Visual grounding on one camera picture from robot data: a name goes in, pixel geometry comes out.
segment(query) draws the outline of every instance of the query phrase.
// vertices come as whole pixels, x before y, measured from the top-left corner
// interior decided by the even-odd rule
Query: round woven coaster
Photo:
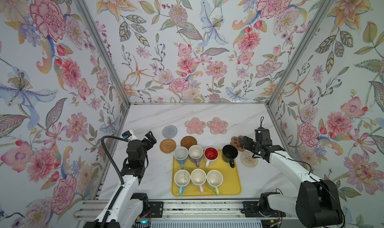
[[[177,128],[173,125],[169,125],[164,127],[163,129],[163,136],[165,138],[172,138],[175,137],[177,134]]]
[[[257,158],[252,158],[252,153],[243,152],[240,155],[240,161],[248,168],[254,168],[257,165]]]
[[[171,153],[176,149],[176,142],[172,139],[165,139],[160,143],[160,150],[164,153]]]

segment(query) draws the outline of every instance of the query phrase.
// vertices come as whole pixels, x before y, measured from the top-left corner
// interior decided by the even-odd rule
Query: black mug
[[[223,147],[223,154],[222,154],[222,159],[226,163],[229,163],[232,168],[235,168],[235,162],[233,159],[235,159],[238,155],[238,151],[236,147],[232,145],[225,145]]]

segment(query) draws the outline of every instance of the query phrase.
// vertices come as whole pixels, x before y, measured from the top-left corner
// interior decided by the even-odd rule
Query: mug
[[[204,194],[203,185],[207,180],[207,175],[202,169],[194,169],[191,172],[191,182],[194,187],[199,188],[200,193]]]
[[[199,145],[193,145],[188,150],[189,158],[193,163],[196,163],[196,167],[200,167],[200,161],[203,159],[204,150]]]
[[[179,187],[179,196],[183,194],[183,191],[189,186],[191,175],[186,170],[178,170],[173,178],[176,185]]]
[[[175,149],[175,153],[173,154],[176,161],[181,164],[181,169],[184,170],[184,164],[188,160],[188,149],[180,146]]]
[[[221,155],[224,162],[229,163],[232,168],[235,168],[234,159],[237,157],[238,151],[232,145],[225,145],[223,147],[223,154]]]
[[[218,158],[218,150],[213,147],[209,147],[204,151],[204,161],[205,167],[208,168],[209,165],[214,165]]]
[[[223,175],[217,170],[211,170],[207,174],[207,186],[214,190],[216,195],[220,195],[218,187],[223,184]]]

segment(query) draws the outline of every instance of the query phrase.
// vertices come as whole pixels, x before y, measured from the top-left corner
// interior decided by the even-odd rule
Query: gray coaster
[[[177,128],[173,125],[169,125],[164,127],[163,129],[163,136],[165,138],[172,138],[175,137],[177,134]]]

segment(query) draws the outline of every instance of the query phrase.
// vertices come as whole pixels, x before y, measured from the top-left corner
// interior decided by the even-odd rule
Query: mug handle
[[[229,164],[231,165],[231,168],[235,168],[235,162],[233,161],[233,159],[229,160]]]

